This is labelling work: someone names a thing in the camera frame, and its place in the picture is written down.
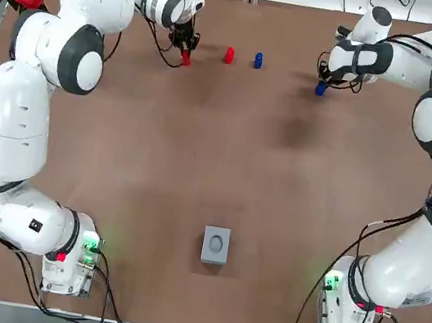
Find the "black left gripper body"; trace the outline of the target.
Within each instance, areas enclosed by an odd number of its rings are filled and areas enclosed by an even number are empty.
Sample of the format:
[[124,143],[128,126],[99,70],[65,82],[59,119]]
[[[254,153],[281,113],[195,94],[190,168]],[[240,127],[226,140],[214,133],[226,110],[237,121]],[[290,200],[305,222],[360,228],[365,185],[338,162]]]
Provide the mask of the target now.
[[195,21],[189,20],[187,23],[175,24],[169,31],[169,39],[173,43],[175,39],[182,40],[186,46],[189,46],[193,34],[199,34],[195,31]]

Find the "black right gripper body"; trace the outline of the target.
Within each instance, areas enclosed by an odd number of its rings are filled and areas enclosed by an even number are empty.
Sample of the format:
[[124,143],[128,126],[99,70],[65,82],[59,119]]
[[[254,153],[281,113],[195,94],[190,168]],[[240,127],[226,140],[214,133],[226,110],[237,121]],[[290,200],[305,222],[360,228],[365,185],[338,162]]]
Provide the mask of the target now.
[[319,76],[322,83],[325,83],[327,86],[334,86],[337,84],[337,81],[332,77],[328,68],[321,67]]

